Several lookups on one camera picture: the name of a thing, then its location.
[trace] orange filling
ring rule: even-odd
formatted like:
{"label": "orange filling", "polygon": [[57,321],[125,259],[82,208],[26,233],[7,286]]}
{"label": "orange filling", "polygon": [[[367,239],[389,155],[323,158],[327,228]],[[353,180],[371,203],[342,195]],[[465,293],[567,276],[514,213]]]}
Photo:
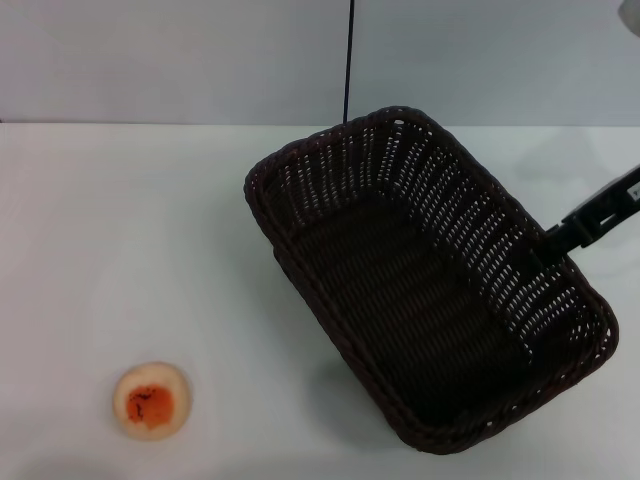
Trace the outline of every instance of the orange filling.
{"label": "orange filling", "polygon": [[173,417],[173,395],[159,385],[138,387],[129,393],[127,415],[133,423],[143,422],[149,430],[169,423]]}

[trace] woven basket bottom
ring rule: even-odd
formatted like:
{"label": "woven basket bottom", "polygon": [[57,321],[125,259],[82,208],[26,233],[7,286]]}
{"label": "woven basket bottom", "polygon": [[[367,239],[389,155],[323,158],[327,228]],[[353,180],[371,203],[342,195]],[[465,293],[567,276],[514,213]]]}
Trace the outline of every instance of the woven basket bottom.
{"label": "woven basket bottom", "polygon": [[529,358],[409,215],[352,203],[294,239],[385,380],[423,422],[463,421],[517,390]]}

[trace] orange food item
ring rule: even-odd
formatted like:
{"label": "orange food item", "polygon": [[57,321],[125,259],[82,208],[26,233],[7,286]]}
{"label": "orange food item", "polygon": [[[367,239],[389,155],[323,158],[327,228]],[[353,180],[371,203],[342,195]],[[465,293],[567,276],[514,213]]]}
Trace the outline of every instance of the orange food item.
{"label": "orange food item", "polygon": [[127,414],[133,423],[144,422],[149,430],[173,417],[173,395],[160,385],[138,387],[129,394]]}
{"label": "orange food item", "polygon": [[161,440],[180,430],[191,412],[191,392],[180,370],[154,362],[129,370],[113,394],[113,412],[138,440]]}

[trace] wicker basket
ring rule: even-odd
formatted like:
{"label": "wicker basket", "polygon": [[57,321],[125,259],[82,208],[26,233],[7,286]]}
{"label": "wicker basket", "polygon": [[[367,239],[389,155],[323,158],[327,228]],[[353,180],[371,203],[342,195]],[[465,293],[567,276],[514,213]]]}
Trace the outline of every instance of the wicker basket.
{"label": "wicker basket", "polygon": [[575,264],[547,248],[533,265],[549,235],[417,110],[294,142],[256,165],[245,194],[284,272],[418,450],[499,433],[615,351],[616,318]]}

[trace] white wall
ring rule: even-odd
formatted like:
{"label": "white wall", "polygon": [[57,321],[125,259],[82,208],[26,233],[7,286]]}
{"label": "white wall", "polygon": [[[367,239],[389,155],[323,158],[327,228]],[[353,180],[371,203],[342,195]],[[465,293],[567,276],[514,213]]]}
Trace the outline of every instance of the white wall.
{"label": "white wall", "polygon": [[400,104],[447,125],[640,125],[622,0],[359,0],[351,117]]}
{"label": "white wall", "polygon": [[0,0],[0,119],[328,125],[344,0]]}

